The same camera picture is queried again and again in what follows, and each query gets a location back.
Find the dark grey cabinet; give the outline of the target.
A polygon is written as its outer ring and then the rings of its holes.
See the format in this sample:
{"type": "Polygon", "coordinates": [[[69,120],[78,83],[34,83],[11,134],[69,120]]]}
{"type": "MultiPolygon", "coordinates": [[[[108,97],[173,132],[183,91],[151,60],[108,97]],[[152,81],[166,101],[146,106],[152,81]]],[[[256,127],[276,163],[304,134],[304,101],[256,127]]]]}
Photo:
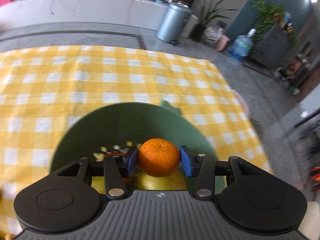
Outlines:
{"type": "Polygon", "coordinates": [[[276,70],[292,48],[287,34],[279,25],[274,25],[263,35],[263,40],[250,54],[250,60],[268,70],[276,70]]]}

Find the small orange middle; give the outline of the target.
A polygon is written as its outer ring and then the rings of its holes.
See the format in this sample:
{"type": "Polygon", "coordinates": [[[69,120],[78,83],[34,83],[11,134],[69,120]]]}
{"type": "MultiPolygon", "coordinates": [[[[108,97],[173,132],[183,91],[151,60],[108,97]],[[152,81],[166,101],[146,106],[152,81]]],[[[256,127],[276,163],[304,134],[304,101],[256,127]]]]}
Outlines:
{"type": "MultiPolygon", "coordinates": [[[[121,155],[124,156],[125,153],[122,152],[111,152],[111,153],[105,153],[105,158],[109,157],[109,156],[116,156],[116,155],[121,155]]],[[[128,184],[131,182],[132,178],[125,178],[125,177],[121,177],[121,180],[125,183],[128,184]]]]}

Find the large orange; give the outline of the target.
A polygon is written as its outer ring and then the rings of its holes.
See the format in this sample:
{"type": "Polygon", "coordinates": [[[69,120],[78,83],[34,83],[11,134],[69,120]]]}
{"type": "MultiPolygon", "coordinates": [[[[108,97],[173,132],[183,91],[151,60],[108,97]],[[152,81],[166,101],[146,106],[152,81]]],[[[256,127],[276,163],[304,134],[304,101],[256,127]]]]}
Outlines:
{"type": "Polygon", "coordinates": [[[171,142],[161,139],[150,139],[140,147],[138,165],[152,177],[166,177],[173,174],[180,164],[180,152],[171,142]]]}

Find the yellow green pear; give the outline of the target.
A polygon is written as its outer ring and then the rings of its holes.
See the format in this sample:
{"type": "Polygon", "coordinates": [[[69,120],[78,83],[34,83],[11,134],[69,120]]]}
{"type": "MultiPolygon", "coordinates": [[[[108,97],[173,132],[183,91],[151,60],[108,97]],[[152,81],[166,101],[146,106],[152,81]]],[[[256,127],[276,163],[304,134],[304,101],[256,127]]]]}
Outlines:
{"type": "Polygon", "coordinates": [[[138,190],[187,190],[185,177],[179,170],[176,170],[166,177],[152,177],[144,172],[136,174],[136,189],[138,190]]]}

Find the blue water jug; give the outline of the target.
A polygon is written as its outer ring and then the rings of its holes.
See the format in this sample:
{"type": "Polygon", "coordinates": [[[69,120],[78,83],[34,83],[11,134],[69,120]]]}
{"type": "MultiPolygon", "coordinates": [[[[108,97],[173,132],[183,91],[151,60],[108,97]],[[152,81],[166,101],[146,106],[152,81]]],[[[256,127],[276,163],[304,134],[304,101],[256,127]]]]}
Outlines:
{"type": "Polygon", "coordinates": [[[252,28],[246,35],[239,35],[229,47],[229,55],[239,61],[246,58],[253,48],[253,36],[255,32],[256,29],[252,28]]]}

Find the green ceramic bowl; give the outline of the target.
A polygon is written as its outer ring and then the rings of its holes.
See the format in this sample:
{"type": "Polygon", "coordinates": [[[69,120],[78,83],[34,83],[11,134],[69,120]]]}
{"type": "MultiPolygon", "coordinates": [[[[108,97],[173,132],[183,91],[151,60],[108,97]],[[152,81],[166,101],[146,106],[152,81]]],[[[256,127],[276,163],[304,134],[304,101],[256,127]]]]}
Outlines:
{"type": "Polygon", "coordinates": [[[115,103],[101,107],[76,121],[56,147],[50,172],[81,158],[94,161],[101,147],[126,149],[127,143],[143,144],[152,138],[165,139],[176,147],[185,145],[193,154],[216,154],[204,135],[178,108],[162,101],[159,106],[141,102],[115,103]]]}

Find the white plastic bag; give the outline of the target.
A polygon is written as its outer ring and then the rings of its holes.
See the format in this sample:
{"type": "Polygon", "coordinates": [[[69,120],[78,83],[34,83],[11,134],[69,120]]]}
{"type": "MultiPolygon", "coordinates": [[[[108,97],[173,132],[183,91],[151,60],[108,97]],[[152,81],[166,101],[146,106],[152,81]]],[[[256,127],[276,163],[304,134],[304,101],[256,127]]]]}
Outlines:
{"type": "Polygon", "coordinates": [[[208,27],[202,34],[201,41],[211,47],[217,45],[223,35],[223,28],[208,27]]]}

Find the potted long-leaf plant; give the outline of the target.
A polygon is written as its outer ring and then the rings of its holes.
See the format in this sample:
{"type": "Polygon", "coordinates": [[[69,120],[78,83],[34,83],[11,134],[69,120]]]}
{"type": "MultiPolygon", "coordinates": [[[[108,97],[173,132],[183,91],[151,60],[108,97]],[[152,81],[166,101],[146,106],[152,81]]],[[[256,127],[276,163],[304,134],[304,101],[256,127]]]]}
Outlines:
{"type": "Polygon", "coordinates": [[[206,0],[199,0],[198,7],[192,5],[191,8],[195,10],[198,21],[194,25],[189,38],[194,41],[199,41],[212,20],[216,18],[229,19],[228,16],[222,15],[222,13],[225,11],[238,11],[238,9],[223,9],[220,7],[224,1],[225,0],[219,0],[214,4],[214,0],[210,0],[208,3],[206,0]]]}

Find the grey metal trash bin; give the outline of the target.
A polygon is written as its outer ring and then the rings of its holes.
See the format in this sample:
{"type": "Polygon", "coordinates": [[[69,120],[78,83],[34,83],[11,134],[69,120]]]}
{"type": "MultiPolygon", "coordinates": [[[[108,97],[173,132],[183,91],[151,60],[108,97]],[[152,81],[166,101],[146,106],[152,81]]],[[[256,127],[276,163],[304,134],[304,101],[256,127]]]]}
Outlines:
{"type": "Polygon", "coordinates": [[[192,10],[183,3],[170,3],[156,32],[156,37],[166,43],[177,45],[192,10]]]}

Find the pink stool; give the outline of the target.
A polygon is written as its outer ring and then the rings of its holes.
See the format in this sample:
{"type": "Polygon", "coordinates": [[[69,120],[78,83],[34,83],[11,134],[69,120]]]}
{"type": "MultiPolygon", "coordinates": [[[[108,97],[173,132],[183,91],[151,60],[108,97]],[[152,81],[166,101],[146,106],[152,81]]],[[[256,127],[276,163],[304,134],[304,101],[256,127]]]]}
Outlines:
{"type": "Polygon", "coordinates": [[[228,42],[230,39],[226,35],[221,35],[220,39],[218,40],[215,48],[217,51],[223,51],[227,47],[228,42]]]}

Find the white marble tv console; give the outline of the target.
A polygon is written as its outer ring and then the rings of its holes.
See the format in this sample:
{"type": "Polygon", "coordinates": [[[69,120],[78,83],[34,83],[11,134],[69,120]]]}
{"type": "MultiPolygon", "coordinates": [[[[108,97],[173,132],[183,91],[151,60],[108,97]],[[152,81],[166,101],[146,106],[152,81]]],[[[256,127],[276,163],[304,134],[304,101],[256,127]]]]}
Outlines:
{"type": "Polygon", "coordinates": [[[88,22],[157,30],[167,7],[139,0],[15,0],[1,6],[1,30],[88,22]]]}

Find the trailing green pothos plant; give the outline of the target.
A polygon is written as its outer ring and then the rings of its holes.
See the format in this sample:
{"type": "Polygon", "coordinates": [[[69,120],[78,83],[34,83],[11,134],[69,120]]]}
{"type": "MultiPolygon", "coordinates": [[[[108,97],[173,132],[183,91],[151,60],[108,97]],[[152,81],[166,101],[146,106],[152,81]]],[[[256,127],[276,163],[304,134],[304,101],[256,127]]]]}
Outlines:
{"type": "Polygon", "coordinates": [[[284,7],[279,4],[258,0],[253,5],[258,10],[257,18],[254,22],[256,30],[253,35],[254,46],[262,44],[264,34],[275,24],[281,24],[284,19],[284,7]]]}

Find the yellow white checkered tablecloth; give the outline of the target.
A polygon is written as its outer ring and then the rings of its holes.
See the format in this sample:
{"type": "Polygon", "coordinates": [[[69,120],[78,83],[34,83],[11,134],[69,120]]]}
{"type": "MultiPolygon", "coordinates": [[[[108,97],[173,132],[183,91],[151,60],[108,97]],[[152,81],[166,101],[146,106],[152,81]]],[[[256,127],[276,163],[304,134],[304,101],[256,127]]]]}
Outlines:
{"type": "Polygon", "coordinates": [[[105,46],[1,53],[1,236],[20,232],[13,200],[48,173],[72,124],[104,105],[162,100],[182,111],[218,158],[239,155],[271,171],[238,94],[207,60],[105,46]]]}

